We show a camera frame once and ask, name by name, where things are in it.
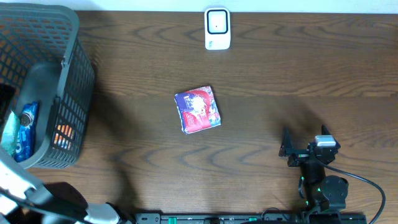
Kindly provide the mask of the orange Kleenex tissue pack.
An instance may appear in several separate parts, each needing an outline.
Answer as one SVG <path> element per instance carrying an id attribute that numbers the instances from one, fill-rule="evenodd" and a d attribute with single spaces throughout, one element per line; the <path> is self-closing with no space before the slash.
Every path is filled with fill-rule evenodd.
<path id="1" fill-rule="evenodd" d="M 69 125 L 59 124 L 57 131 L 60 131 L 60 133 L 55 133 L 53 143 L 63 149 L 70 150 L 72 148 L 72 141 L 75 138 L 75 130 Z"/>

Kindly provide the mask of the teal snack packet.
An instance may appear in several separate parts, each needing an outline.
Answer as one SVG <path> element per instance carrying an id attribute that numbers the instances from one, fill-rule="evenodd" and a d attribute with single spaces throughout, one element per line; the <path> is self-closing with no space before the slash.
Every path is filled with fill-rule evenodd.
<path id="1" fill-rule="evenodd" d="M 1 147 L 11 156 L 16 154 L 18 133 L 20 129 L 20 119 L 11 111 L 1 137 Z"/>

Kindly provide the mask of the blue Oreo cookie pack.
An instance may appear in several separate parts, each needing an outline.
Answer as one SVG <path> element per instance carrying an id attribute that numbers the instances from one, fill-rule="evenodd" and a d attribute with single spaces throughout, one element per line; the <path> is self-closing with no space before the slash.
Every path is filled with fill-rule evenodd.
<path id="1" fill-rule="evenodd" d="M 16 155 L 14 156 L 16 162 L 25 161 L 33 154 L 38 108 L 38 101 L 33 101 L 23 107 L 20 117 Z"/>

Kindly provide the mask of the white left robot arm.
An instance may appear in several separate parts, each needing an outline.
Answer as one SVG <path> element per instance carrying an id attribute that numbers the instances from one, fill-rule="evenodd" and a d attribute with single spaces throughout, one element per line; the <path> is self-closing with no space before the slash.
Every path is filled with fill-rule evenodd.
<path id="1" fill-rule="evenodd" d="M 44 183 L 1 149 L 1 223 L 23 218 L 25 209 L 41 223 L 127 222 L 111 204 L 88 203 L 66 182 Z"/>

